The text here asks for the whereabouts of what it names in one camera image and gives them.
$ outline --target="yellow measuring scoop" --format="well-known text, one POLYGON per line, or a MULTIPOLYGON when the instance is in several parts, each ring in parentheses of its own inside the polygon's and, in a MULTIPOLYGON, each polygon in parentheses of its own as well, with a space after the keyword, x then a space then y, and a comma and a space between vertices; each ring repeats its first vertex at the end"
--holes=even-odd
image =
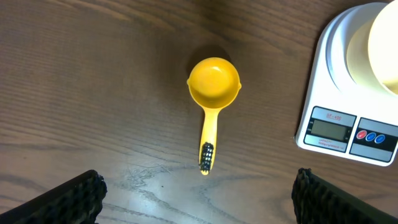
POLYGON ((201 173, 207 175, 213 168, 216 155, 218 113, 235 100, 242 84, 235 67, 216 57, 199 62, 187 83, 193 100, 205 111, 199 166, 201 173))

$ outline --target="white container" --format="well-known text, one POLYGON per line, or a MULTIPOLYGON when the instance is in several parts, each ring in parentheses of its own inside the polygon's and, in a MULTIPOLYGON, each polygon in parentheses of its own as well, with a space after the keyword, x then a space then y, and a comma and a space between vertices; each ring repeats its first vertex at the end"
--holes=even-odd
POLYGON ((353 80, 377 93, 398 96, 398 1, 359 28, 347 49, 353 80))

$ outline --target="digital kitchen scale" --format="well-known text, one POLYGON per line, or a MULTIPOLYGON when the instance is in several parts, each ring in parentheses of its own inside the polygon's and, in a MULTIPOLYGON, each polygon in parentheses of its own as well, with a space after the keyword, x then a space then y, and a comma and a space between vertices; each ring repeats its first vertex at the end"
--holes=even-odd
POLYGON ((386 3, 357 6, 334 18, 318 42, 298 132, 299 147, 388 166, 398 148, 398 98, 357 85, 346 66, 354 33, 386 3))

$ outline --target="wood grain surface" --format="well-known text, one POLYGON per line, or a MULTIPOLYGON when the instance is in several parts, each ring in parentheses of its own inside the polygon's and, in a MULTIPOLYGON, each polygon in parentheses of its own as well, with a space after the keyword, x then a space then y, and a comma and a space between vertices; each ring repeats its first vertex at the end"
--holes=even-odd
POLYGON ((89 169, 99 223, 295 223, 297 169, 398 217, 398 162, 299 149, 317 39, 343 0, 2 0, 0 213, 89 169), (211 174, 193 64, 225 55, 243 85, 219 117, 211 174))

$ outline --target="lcd screen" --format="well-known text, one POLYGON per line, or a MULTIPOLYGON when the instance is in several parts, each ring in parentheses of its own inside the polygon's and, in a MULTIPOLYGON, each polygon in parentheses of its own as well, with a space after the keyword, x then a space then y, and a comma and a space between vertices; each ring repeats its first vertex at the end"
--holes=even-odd
POLYGON ((327 123, 319 120, 313 122, 311 134, 326 138, 333 138, 339 141, 344 140, 347 128, 338 124, 327 123))

